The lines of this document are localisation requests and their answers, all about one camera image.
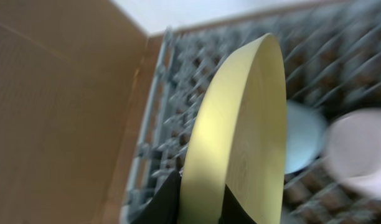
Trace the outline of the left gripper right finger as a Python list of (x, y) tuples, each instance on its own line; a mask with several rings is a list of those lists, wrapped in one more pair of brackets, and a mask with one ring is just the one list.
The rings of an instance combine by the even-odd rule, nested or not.
[(242, 208), (229, 187), (225, 186), (222, 213), (218, 224), (256, 224)]

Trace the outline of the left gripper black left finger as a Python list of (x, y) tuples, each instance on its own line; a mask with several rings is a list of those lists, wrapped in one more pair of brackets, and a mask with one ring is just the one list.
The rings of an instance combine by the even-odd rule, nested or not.
[(173, 171), (131, 224), (176, 224), (180, 189), (181, 175)]

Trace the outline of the yellow plate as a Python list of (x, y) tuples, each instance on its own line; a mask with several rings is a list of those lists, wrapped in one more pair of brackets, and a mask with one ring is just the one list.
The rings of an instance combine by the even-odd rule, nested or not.
[(286, 85), (280, 45), (265, 34), (213, 77), (193, 127), (179, 196), (181, 223), (217, 223), (226, 189), (256, 223), (280, 222)]

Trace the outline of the light blue bowl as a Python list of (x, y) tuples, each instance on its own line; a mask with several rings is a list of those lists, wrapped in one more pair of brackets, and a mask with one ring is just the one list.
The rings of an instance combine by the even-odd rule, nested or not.
[(327, 121), (321, 113), (295, 101), (287, 101), (286, 109), (285, 174), (291, 174), (304, 169), (320, 155)]

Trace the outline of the white shallow bowl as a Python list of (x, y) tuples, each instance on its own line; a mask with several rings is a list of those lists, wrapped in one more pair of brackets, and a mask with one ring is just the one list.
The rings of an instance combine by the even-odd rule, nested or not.
[(339, 184), (381, 200), (381, 108), (356, 110), (330, 125), (324, 166)]

